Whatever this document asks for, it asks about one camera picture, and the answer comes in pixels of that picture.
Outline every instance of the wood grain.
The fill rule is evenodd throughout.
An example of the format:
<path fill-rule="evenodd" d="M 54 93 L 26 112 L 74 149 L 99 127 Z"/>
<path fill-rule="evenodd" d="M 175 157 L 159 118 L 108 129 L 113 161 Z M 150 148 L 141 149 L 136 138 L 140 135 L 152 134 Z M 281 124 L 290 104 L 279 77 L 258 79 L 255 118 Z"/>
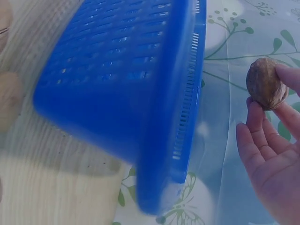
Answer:
<path fill-rule="evenodd" d="M 0 224 L 109 225 L 121 163 L 60 131 L 31 104 L 41 69 L 82 0 L 10 2 L 14 20 L 0 72 L 17 72 L 26 97 L 16 123 L 0 137 Z"/>

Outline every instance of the plastic tablecloth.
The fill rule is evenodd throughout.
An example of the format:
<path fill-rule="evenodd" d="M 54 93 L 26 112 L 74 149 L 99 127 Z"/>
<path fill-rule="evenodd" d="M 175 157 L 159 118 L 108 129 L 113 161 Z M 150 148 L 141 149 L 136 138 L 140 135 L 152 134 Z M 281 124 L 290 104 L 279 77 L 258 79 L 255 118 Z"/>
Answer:
<path fill-rule="evenodd" d="M 202 93 L 181 198 L 162 217 L 139 212 L 128 166 L 113 225 L 278 225 L 258 201 L 240 161 L 236 122 L 246 121 L 246 75 L 260 57 L 300 67 L 300 0 L 208 0 Z M 287 102 L 300 111 L 290 91 Z M 273 112 L 280 135 L 295 142 Z"/>

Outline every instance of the basket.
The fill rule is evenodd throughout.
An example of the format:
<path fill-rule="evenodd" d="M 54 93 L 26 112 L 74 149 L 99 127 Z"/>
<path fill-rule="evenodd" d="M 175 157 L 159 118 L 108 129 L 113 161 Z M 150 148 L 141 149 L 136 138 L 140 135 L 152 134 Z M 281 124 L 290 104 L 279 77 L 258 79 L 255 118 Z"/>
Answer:
<path fill-rule="evenodd" d="M 136 198 L 161 215 L 187 175 L 206 2 L 86 0 L 36 85 L 36 111 L 136 167 Z"/>

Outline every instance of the nut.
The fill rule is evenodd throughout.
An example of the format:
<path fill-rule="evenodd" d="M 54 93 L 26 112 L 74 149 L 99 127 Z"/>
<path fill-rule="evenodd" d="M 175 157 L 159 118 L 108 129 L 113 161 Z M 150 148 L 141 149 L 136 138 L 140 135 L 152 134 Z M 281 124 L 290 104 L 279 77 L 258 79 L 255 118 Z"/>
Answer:
<path fill-rule="evenodd" d="M 23 86 L 16 73 L 0 74 L 0 133 L 5 133 L 21 112 Z"/>
<path fill-rule="evenodd" d="M 246 78 L 249 94 L 265 111 L 276 109 L 289 92 L 276 73 L 276 64 L 268 58 L 257 59 L 251 64 Z"/>
<path fill-rule="evenodd" d="M 13 11 L 8 0 L 0 0 L 0 53 L 8 41 L 9 27 L 13 22 Z"/>

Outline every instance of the human hand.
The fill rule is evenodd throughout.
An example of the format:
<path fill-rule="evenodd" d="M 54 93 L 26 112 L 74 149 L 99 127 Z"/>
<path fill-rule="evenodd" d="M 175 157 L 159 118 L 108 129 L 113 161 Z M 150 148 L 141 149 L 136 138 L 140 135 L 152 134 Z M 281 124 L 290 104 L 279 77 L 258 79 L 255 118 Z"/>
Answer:
<path fill-rule="evenodd" d="M 276 67 L 281 81 L 300 96 L 300 69 Z M 300 225 L 300 113 L 283 102 L 274 113 L 297 140 L 281 137 L 252 98 L 246 124 L 236 127 L 240 158 L 256 195 L 281 225 Z"/>

